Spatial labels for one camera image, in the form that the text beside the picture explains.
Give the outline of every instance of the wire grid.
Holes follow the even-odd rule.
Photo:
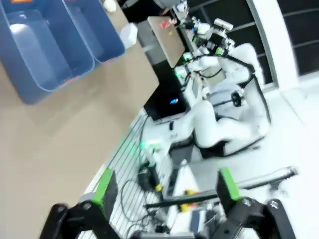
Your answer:
[[[136,230],[151,230],[152,225],[143,220],[146,227],[127,220],[121,207],[121,190],[123,190],[123,208],[127,217],[136,221],[147,215],[143,205],[147,203],[158,202],[155,193],[145,193],[136,183],[140,162],[144,162],[146,156],[140,148],[140,135],[147,116],[141,111],[133,121],[127,137],[123,140],[120,147],[113,154],[111,161],[105,165],[115,170],[116,179],[119,187],[119,193],[111,214],[110,223],[122,238],[129,237]],[[162,161],[157,162],[157,172],[163,193],[168,188],[169,178],[172,172],[171,158],[167,156]],[[79,236],[79,239],[95,239],[95,235],[89,231]]]

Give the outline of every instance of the blue box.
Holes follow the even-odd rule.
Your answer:
[[[62,0],[1,0],[0,36],[1,61],[27,104],[94,68]]]
[[[95,58],[96,65],[125,52],[100,0],[64,0],[82,38]]]

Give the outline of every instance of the white pillar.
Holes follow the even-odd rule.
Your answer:
[[[275,84],[280,90],[298,87],[298,70],[284,17],[277,0],[247,0],[265,47]]]

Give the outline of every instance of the wooden table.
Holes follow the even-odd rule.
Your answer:
[[[157,86],[138,43],[34,106],[0,64],[0,238],[37,238],[53,204],[74,205]]]

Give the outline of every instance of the camera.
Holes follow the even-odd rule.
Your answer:
[[[216,26],[220,26],[224,29],[226,29],[227,31],[230,31],[233,29],[234,25],[226,22],[226,21],[223,21],[222,19],[219,19],[217,18],[215,21],[214,21],[214,25]]]

